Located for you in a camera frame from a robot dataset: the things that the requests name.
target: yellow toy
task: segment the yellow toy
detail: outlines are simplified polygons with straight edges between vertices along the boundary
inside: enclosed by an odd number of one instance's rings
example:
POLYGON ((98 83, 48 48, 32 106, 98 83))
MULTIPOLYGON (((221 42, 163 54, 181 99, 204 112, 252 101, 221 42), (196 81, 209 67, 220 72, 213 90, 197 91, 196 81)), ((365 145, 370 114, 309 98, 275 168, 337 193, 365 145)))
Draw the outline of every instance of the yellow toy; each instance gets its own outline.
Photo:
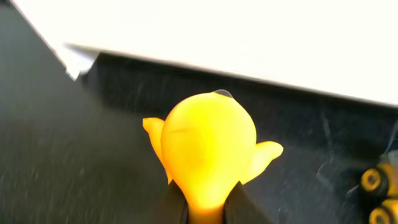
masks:
POLYGON ((248 112, 226 90, 191 96, 167 119, 145 118, 154 151, 168 182, 180 187, 189 223, 222 223, 223 205, 233 187, 261 174, 283 147, 256 144, 248 112))

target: toy eye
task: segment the toy eye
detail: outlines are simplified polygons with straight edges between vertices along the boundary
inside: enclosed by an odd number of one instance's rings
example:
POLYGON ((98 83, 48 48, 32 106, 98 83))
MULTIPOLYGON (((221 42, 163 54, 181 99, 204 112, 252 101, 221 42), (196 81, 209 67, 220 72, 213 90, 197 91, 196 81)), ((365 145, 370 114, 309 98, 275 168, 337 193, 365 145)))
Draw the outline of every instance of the toy eye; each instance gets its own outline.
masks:
POLYGON ((233 98, 232 95, 226 90, 222 90, 222 89, 221 90, 216 90, 216 91, 214 91, 214 93, 233 98))

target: yellow rubber duck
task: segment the yellow rubber duck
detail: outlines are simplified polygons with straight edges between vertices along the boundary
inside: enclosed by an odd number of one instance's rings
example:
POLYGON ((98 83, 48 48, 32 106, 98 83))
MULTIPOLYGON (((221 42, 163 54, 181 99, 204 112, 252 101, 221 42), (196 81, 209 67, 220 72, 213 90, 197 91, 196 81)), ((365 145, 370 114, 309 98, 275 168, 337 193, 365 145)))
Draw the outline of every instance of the yellow rubber duck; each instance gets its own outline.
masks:
POLYGON ((234 186, 260 175, 283 151, 276 142, 256 144, 253 120, 226 90, 191 96, 165 121, 144 118, 142 125, 168 182, 187 200, 189 224, 222 223, 234 186))

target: dark tabletop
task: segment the dark tabletop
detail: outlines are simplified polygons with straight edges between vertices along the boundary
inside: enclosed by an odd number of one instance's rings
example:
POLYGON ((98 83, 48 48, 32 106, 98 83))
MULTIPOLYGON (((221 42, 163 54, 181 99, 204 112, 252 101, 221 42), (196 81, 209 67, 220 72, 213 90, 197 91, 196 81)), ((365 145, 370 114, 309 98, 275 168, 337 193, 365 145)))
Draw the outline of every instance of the dark tabletop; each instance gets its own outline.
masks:
POLYGON ((74 82, 1 6, 0 223, 142 223, 167 189, 142 118, 220 88, 258 141, 284 146, 245 185, 275 223, 366 223, 355 187, 386 149, 394 109, 110 55, 74 82))

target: yellow wheel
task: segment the yellow wheel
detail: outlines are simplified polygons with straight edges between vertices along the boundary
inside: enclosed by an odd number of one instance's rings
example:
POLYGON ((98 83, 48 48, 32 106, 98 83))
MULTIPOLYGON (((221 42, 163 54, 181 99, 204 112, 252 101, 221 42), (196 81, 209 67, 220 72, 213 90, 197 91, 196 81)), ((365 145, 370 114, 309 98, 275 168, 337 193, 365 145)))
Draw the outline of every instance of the yellow wheel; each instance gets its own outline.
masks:
POLYGON ((394 220, 391 216, 391 213, 383 208, 383 207, 378 207, 375 208, 370 216, 369 216, 369 223, 370 224, 393 224, 394 220))
POLYGON ((383 197, 387 195, 388 178, 380 169, 371 168, 362 175, 361 186, 367 193, 383 197))

